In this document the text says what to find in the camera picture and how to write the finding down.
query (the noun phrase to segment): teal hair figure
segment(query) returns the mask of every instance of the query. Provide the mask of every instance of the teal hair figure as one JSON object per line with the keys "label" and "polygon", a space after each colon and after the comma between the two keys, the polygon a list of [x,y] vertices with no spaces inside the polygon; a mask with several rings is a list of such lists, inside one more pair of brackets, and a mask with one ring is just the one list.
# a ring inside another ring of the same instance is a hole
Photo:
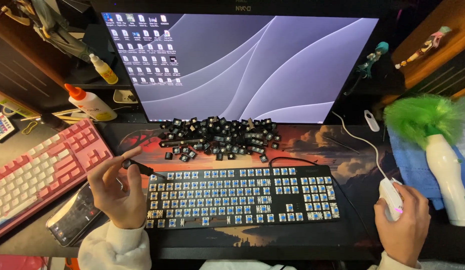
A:
{"label": "teal hair figure", "polygon": [[371,53],[367,56],[368,61],[364,64],[357,66],[357,71],[364,73],[363,78],[370,78],[371,77],[371,67],[375,62],[377,62],[381,55],[387,53],[389,51],[389,44],[387,42],[380,42],[377,44],[376,50],[374,53]]}

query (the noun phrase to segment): blue towel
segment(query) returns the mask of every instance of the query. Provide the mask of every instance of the blue towel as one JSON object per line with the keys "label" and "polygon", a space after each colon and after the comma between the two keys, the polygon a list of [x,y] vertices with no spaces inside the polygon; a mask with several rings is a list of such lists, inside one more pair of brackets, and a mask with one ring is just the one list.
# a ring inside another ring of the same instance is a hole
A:
{"label": "blue towel", "polygon": [[[433,202],[437,210],[444,208],[441,190],[426,160],[426,152],[419,145],[404,141],[393,131],[387,129],[391,138],[392,153],[397,167],[401,171],[402,179],[408,186],[416,188],[421,194]],[[461,163],[461,177],[465,187],[465,159],[456,146],[452,149],[463,160]]]}

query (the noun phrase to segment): phone screen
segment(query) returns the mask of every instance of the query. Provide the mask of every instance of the phone screen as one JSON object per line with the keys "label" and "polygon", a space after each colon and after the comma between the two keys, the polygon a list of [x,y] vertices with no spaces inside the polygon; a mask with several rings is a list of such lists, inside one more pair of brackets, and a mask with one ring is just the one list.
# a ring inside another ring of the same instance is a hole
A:
{"label": "phone screen", "polygon": [[94,207],[91,187],[87,182],[46,223],[59,243],[66,247],[84,232],[101,211]]}

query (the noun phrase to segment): hand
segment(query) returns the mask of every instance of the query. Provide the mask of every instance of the hand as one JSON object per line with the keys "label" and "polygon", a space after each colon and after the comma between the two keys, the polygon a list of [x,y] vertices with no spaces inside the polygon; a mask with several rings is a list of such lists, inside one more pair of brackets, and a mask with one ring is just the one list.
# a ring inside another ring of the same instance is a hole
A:
{"label": "hand", "polygon": [[48,39],[51,38],[51,36],[48,34],[48,31],[46,31],[46,27],[45,27],[45,26],[42,27],[42,32],[44,33],[44,36],[45,36],[46,38],[48,38]]}
{"label": "hand", "polygon": [[374,205],[377,231],[389,257],[415,268],[431,221],[429,200],[413,187],[393,185],[404,198],[403,213],[397,221],[389,221],[384,212],[387,203],[379,199]]}
{"label": "hand", "polygon": [[11,9],[9,9],[6,6],[1,7],[1,11],[4,12],[4,14],[6,14],[8,16],[12,15]]}
{"label": "hand", "polygon": [[116,181],[124,159],[130,159],[141,152],[142,149],[138,146],[120,157],[105,160],[87,176],[94,197],[94,206],[103,211],[120,229],[140,228],[146,217],[145,196],[138,166],[132,165],[127,169],[129,196],[121,191]]}

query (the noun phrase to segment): desk mat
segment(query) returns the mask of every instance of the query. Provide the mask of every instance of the desk mat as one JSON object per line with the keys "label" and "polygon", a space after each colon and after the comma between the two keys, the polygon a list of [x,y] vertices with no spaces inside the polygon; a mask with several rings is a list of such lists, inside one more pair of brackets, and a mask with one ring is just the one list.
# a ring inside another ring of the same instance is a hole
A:
{"label": "desk mat", "polygon": [[[389,138],[383,140],[383,130],[372,132],[368,126],[348,126],[348,130],[369,140],[379,149],[379,162],[388,177],[401,180],[399,169],[392,155]],[[157,135],[163,132],[156,124],[114,123],[99,124],[98,129],[115,154],[138,145],[143,153],[135,158],[158,172],[174,170],[204,170],[220,168],[264,167],[259,154],[236,155],[236,160],[216,161],[215,155],[200,153],[194,160],[182,162],[178,156],[164,160],[170,148],[160,148]],[[360,140],[350,137],[338,125],[280,125],[282,140],[278,150],[266,149],[271,160],[274,157],[294,157],[328,165],[355,207],[361,213],[366,225],[374,235],[373,205],[379,198],[379,181],[383,176],[375,164],[374,149]],[[359,151],[359,154],[340,146],[324,137],[331,136],[339,142]],[[303,162],[280,159],[274,166],[307,165]],[[121,179],[126,180],[125,171]],[[147,177],[143,176],[143,189],[146,193]],[[224,228],[201,228],[161,231],[160,234],[146,230],[152,243],[161,248],[217,248],[217,247],[280,247],[280,246],[370,246],[371,242],[359,218],[343,194],[337,190],[340,200],[342,220],[339,222],[282,224],[262,226],[240,226]]]}

